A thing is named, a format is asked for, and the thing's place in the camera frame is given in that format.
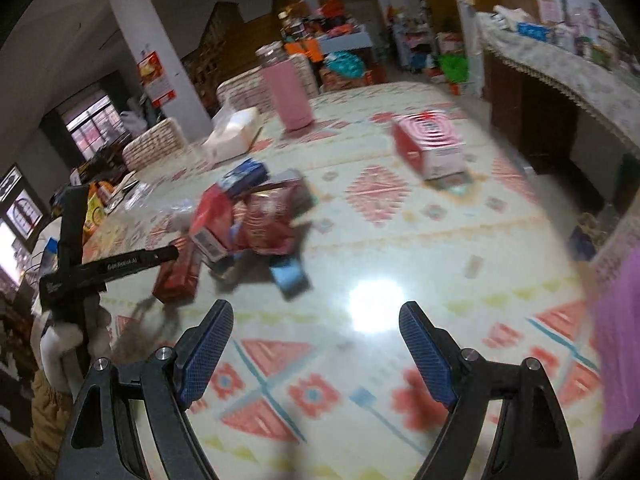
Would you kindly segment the white gloved left hand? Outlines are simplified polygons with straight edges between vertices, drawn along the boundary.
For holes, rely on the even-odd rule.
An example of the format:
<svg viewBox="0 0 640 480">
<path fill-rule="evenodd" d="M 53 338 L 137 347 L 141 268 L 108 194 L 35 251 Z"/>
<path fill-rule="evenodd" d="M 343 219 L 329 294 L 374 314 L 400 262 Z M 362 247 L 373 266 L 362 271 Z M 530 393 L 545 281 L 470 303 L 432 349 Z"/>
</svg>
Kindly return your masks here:
<svg viewBox="0 0 640 480">
<path fill-rule="evenodd" d="M 90 365 L 111 355 L 108 328 L 111 313 L 100 305 L 100 296 L 84 302 L 87 333 L 73 323 L 55 321 L 50 312 L 35 315 L 30 343 L 40 370 L 50 386 L 73 399 L 81 389 Z"/>
</svg>

